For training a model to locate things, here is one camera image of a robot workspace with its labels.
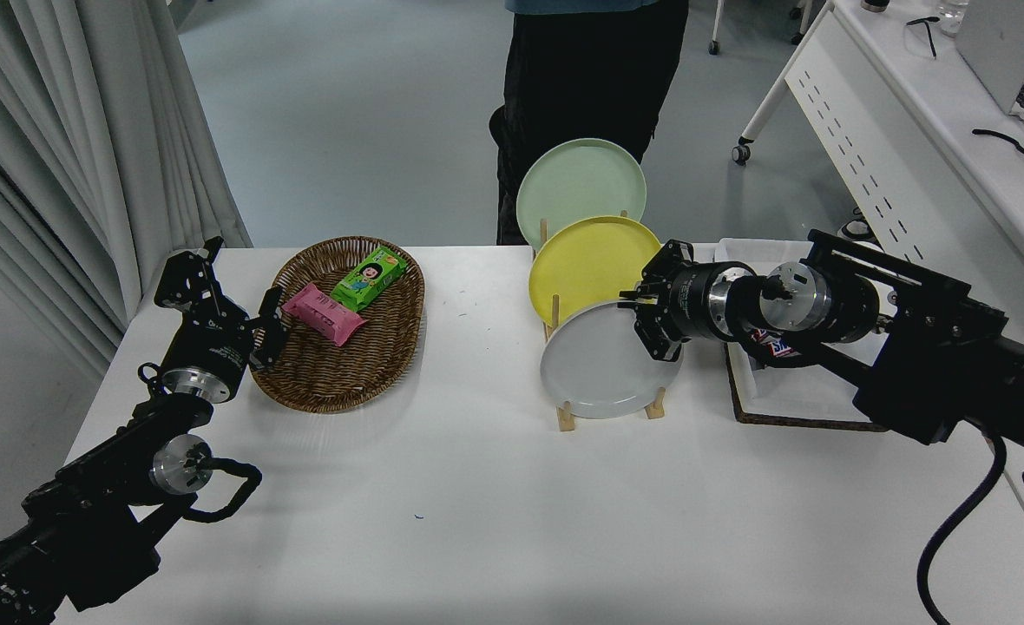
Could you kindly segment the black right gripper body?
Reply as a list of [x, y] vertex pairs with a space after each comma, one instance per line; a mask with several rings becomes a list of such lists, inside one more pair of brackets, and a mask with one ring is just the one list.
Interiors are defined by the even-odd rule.
[[664, 270], [666, 312], [663, 331], [672, 343], [685, 343], [691, 338], [714, 339], [707, 290], [712, 277], [712, 264], [690, 260], [675, 260]]

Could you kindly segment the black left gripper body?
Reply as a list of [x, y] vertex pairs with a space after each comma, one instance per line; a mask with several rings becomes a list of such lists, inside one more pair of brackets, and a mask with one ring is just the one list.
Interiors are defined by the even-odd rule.
[[174, 371], [210, 373], [226, 385], [239, 385], [249, 365], [254, 339], [245, 328], [223, 329], [184, 320], [167, 351], [167, 376]]

